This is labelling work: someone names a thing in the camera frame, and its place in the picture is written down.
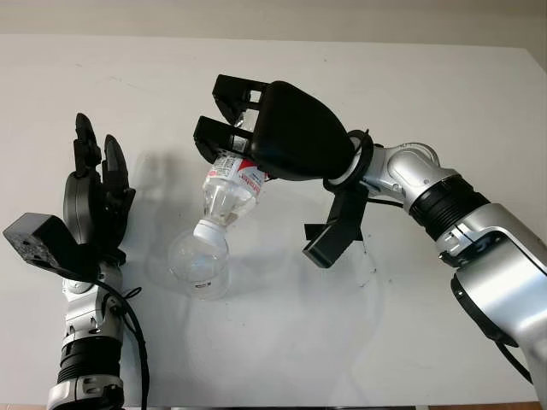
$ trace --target white table surface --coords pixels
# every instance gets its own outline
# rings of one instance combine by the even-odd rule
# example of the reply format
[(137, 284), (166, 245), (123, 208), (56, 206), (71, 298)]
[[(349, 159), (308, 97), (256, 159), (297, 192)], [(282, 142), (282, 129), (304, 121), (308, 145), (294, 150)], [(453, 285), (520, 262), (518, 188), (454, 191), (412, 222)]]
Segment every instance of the white table surface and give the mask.
[[(122, 248), (147, 340), (150, 405), (373, 406), (534, 400), (450, 293), (452, 269), (408, 215), (369, 204), (360, 245), (331, 270), (301, 253), (303, 223), (332, 197), (319, 181), (266, 184), (230, 228), (232, 289), (195, 302), (169, 289), (166, 249), (201, 213), (208, 164), (200, 114), (220, 118), (218, 73), (284, 79), (347, 129), (385, 146), (433, 146), (493, 202), (546, 238), (545, 73), (518, 49), (169, 38), (0, 36), (4, 228), (23, 212), (62, 215), (74, 118), (124, 149), (138, 190)], [(45, 403), (67, 303), (61, 279), (0, 240), (0, 402)], [(126, 403), (139, 401), (126, 335)]]

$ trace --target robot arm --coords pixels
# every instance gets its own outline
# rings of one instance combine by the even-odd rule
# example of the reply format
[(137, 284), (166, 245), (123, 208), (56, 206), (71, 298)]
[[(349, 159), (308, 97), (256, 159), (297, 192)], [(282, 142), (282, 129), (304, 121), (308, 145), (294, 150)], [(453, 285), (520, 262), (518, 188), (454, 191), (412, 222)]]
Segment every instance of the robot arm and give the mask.
[[(251, 101), (252, 91), (260, 98)], [(230, 152), (274, 178), (323, 179), (334, 193), (327, 222), (304, 254), (329, 267), (358, 236), (366, 203), (394, 198), (425, 227), (439, 259), (457, 268), (456, 299), (526, 375), (505, 345), (522, 348), (547, 408), (547, 248), (537, 236), (457, 171), (442, 168), (429, 146), (384, 148), (368, 131), (347, 132), (327, 107), (292, 85), (220, 75), (213, 95), (229, 125), (199, 119), (194, 139), (207, 161)], [(259, 111), (253, 132), (234, 126), (246, 109)]]
[(520, 347), (547, 406), (547, 247), (497, 203), (489, 203), (426, 145), (375, 148), (362, 182), (403, 202), (456, 267), (456, 299), (498, 347)]
[(3, 235), (24, 261), (64, 278), (68, 310), (48, 410), (123, 406), (120, 359), (126, 315), (132, 322), (127, 328), (138, 341), (142, 408), (146, 408), (149, 372), (144, 337), (126, 301), (129, 296), (121, 295), (120, 266), (126, 255), (118, 249), (135, 190), (129, 187), (125, 159), (114, 137), (105, 140), (101, 181), (95, 169), (101, 163), (101, 150), (83, 114), (76, 117), (76, 132), (76, 169), (65, 185), (64, 223), (53, 215), (23, 214)]

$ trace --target bottle cap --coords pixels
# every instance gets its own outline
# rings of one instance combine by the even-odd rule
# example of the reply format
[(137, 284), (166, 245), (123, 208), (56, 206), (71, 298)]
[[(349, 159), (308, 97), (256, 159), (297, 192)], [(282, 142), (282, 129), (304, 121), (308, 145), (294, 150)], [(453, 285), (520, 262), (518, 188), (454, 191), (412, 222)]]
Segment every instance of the bottle cap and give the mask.
[(199, 220), (194, 228), (194, 237), (202, 239), (204, 242), (212, 243), (219, 248), (226, 247), (226, 228), (224, 226), (217, 225), (210, 220)]

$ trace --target wire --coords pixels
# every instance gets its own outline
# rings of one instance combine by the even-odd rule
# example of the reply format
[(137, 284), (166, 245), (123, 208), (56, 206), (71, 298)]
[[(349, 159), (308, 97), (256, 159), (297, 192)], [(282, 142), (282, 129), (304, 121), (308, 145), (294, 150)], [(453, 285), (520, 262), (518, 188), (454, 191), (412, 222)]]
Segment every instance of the wire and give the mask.
[(507, 346), (505, 346), (501, 342), (496, 342), (496, 346), (499, 349), (499, 351), (502, 352), (502, 354), (505, 356), (505, 359), (507, 359), (509, 363), (513, 365), (515, 370), (518, 373), (520, 373), (521, 376), (528, 381), (528, 383), (533, 384), (532, 377), (530, 376), (530, 372), (516, 359), (516, 357), (514, 357), (511, 354), (511, 352), (509, 352), (509, 350), (507, 349)]
[(368, 198), (368, 199), (367, 199), (367, 202), (381, 203), (382, 205), (391, 205), (391, 206), (397, 207), (397, 208), (402, 208), (402, 207), (403, 207), (403, 205), (402, 205), (400, 202), (387, 201), (387, 200), (385, 200), (385, 199)]
[(137, 286), (136, 288), (134, 289), (131, 289), (129, 290), (125, 296), (123, 296), (123, 298), (128, 301), (129, 299), (131, 299), (132, 297), (135, 297), (136, 295), (138, 295), (140, 292), (143, 291), (143, 288), (140, 287), (140, 286)]
[[(118, 302), (120, 302), (121, 307), (123, 309), (123, 319), (126, 323), (129, 331), (135, 336), (135, 340), (137, 341), (138, 345), (138, 359), (140, 361), (140, 378), (141, 378), (141, 409), (146, 410), (146, 406), (148, 403), (148, 390), (150, 389), (150, 370), (148, 368), (148, 354), (146, 353), (146, 343), (144, 341), (144, 335), (143, 330), (140, 327), (140, 324), (137, 319), (137, 315), (133, 311), (131, 305), (126, 300), (126, 298), (134, 297), (137, 295), (140, 290), (137, 290), (139, 288), (135, 288), (133, 290), (130, 290), (126, 297), (122, 296), (120, 292), (118, 292), (116, 289), (114, 289), (109, 284), (105, 284), (104, 282), (101, 282), (98, 279), (95, 279), (91, 282), (92, 284), (95, 284), (96, 286), (105, 289), (108, 293), (110, 293), (112, 296), (114, 296)], [(126, 314), (129, 316), (129, 319), (131, 320), (133, 327), (131, 327), (127, 321), (126, 321)]]

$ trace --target clear plastic bottle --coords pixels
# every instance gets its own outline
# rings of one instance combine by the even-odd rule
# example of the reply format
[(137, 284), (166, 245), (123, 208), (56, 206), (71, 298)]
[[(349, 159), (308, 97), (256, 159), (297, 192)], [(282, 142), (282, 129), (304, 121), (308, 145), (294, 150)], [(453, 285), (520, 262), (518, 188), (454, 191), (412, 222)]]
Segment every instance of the clear plastic bottle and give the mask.
[(182, 232), (168, 252), (169, 269), (177, 291), (197, 299), (218, 299), (230, 284), (226, 229), (201, 220), (195, 229)]
[(248, 160), (219, 156), (203, 183), (204, 215), (193, 230), (181, 233), (168, 251), (169, 271), (179, 291), (215, 299), (230, 284), (226, 227), (256, 205), (265, 173)]

